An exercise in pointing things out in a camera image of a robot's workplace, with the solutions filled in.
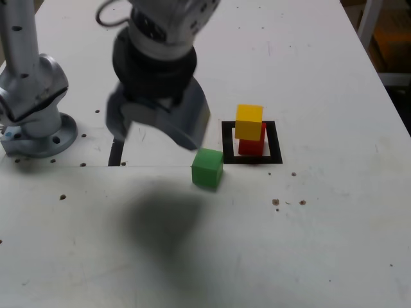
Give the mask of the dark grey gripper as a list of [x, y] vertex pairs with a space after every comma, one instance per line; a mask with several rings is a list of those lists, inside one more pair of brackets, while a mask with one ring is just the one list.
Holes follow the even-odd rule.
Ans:
[[187, 149], [201, 147], [210, 118], [205, 94], [196, 80], [179, 96], [137, 98], [129, 100], [128, 92], [118, 83], [107, 101], [106, 125], [116, 140], [125, 141], [131, 122], [154, 127], [176, 144]]

